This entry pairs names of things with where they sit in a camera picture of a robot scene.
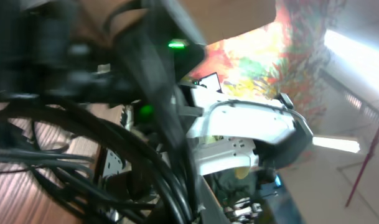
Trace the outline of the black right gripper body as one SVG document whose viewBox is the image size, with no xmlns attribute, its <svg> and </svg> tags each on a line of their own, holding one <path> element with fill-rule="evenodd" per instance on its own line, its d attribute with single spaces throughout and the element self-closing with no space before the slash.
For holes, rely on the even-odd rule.
<svg viewBox="0 0 379 224">
<path fill-rule="evenodd" d="M 130 103 L 135 84 L 96 44 L 77 1 L 0 1 L 0 102 Z"/>
</svg>

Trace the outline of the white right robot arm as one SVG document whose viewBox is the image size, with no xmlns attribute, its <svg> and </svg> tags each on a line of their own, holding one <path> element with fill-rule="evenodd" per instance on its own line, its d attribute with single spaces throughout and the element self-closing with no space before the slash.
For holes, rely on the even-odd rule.
<svg viewBox="0 0 379 224">
<path fill-rule="evenodd" d="M 77 103 L 130 103 L 143 98 L 174 152 L 188 150 L 187 138 L 229 136 L 269 144 L 246 159 L 199 152 L 202 175 L 229 167 L 282 168 L 299 155 L 281 149 L 287 139 L 310 141 L 305 119 L 284 100 L 245 101 L 201 86 L 189 86 L 191 106 L 180 106 L 179 79 L 205 58 L 204 40 L 177 1 L 131 1 L 119 4 L 102 20 L 100 32 L 111 40 L 120 64 L 109 78 L 80 68 L 68 51 L 70 30 L 92 26 L 106 1 L 52 1 L 24 4 L 0 1 L 0 102 L 41 96 Z"/>
</svg>

